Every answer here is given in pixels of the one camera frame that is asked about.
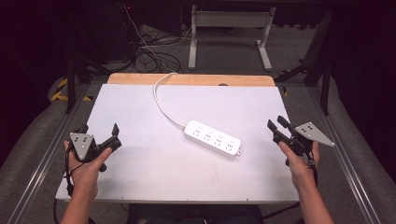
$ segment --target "yellow and black striped tape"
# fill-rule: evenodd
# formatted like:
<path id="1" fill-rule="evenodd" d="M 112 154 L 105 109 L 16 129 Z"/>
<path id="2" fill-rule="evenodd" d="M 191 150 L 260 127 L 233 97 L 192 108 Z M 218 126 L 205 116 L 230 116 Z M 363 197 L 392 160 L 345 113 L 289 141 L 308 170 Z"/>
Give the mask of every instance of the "yellow and black striped tape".
<path id="1" fill-rule="evenodd" d="M 55 100 L 68 101 L 69 100 L 69 98 L 67 96 L 61 95 L 62 90 L 64 89 L 66 84 L 67 84 L 67 77 L 64 77 L 62 79 L 61 83 L 59 83 L 58 88 L 56 89 L 56 92 L 53 94 L 51 101 L 55 101 Z M 84 96 L 83 101 L 93 101 L 93 96 Z"/>

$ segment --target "person's left hand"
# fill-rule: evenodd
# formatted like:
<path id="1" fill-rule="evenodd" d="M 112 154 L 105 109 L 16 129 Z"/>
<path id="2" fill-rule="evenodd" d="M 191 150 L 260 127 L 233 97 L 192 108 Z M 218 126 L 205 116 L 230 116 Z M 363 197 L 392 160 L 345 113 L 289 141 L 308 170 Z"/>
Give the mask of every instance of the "person's left hand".
<path id="1" fill-rule="evenodd" d="M 68 148 L 68 146 L 69 143 L 64 141 L 64 148 Z M 96 197 L 98 193 L 97 180 L 99 176 L 99 168 L 105 160 L 107 160 L 111 152 L 112 149 L 109 147 L 95 160 L 82 165 L 81 162 L 76 159 L 75 154 L 71 151 L 69 152 L 69 170 L 70 172 L 74 170 L 71 174 L 74 184 L 73 195 L 75 193 L 83 193 L 85 196 L 89 196 L 92 200 Z"/>

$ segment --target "person's right hand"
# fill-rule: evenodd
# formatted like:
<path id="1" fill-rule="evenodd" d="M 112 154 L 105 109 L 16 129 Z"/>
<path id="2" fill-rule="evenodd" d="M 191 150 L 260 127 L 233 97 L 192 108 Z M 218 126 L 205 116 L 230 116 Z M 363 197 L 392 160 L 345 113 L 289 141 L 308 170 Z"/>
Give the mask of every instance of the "person's right hand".
<path id="1" fill-rule="evenodd" d="M 286 145 L 283 142 L 279 142 L 279 147 L 289 160 L 292 182 L 294 187 L 299 189 L 305 187 L 312 187 L 311 185 L 315 186 L 314 172 L 305 163 L 303 157 L 297 156 L 291 150 L 291 148 L 289 148 L 288 145 Z M 312 144 L 312 152 L 310 156 L 313 159 L 315 159 L 316 166 L 318 167 L 318 162 L 319 162 L 318 142 L 314 142 Z"/>

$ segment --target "power outlet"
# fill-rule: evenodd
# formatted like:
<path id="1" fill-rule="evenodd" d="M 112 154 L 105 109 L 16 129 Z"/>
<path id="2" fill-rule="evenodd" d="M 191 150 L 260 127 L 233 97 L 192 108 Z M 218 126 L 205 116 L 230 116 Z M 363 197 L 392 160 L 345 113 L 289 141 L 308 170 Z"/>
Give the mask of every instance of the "power outlet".
<path id="1" fill-rule="evenodd" d="M 184 129 L 184 136 L 203 147 L 207 147 L 230 159 L 241 155 L 241 141 L 226 133 L 204 125 L 196 120 L 190 121 Z"/>

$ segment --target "table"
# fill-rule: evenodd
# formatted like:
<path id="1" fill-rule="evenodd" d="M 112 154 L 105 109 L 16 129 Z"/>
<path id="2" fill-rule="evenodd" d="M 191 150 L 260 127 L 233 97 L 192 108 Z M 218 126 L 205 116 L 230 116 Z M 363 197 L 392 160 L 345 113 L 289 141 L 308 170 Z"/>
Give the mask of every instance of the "table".
<path id="1" fill-rule="evenodd" d="M 114 74 L 102 87 L 88 121 L 88 133 L 101 143 L 117 122 L 122 147 L 112 154 L 107 170 L 99 176 L 96 201 L 298 201 L 285 156 L 266 128 L 268 119 L 287 118 L 270 77 L 173 75 L 157 89 L 162 106 L 177 119 L 197 119 L 241 139 L 242 155 L 231 160 L 184 138 L 182 130 L 160 112 L 152 84 L 162 76 Z M 221 83 L 232 86 L 217 86 Z M 231 101 L 238 106 L 230 105 Z M 63 181 L 57 199 L 69 199 L 65 186 Z"/>

